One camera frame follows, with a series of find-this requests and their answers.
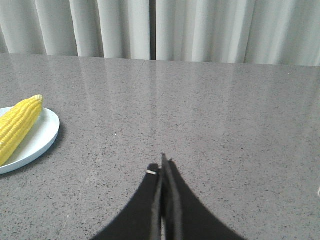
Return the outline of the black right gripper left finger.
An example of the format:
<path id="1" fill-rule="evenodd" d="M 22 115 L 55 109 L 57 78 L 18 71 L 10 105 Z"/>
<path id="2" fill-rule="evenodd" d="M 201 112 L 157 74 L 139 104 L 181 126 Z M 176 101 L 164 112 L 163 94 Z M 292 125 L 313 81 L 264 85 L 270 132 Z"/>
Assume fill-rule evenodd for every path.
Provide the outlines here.
<path id="1" fill-rule="evenodd" d="M 152 163 L 125 208 L 94 240 L 161 239 L 161 170 Z"/>

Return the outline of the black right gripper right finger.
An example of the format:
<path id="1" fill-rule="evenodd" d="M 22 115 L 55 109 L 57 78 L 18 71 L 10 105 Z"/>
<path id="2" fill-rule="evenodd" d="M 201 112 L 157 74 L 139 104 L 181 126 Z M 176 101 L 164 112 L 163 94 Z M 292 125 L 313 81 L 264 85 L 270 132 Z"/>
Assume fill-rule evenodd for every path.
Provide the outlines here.
<path id="1" fill-rule="evenodd" d="M 162 154 L 162 206 L 167 240 L 242 240 L 201 203 L 176 164 Z"/>

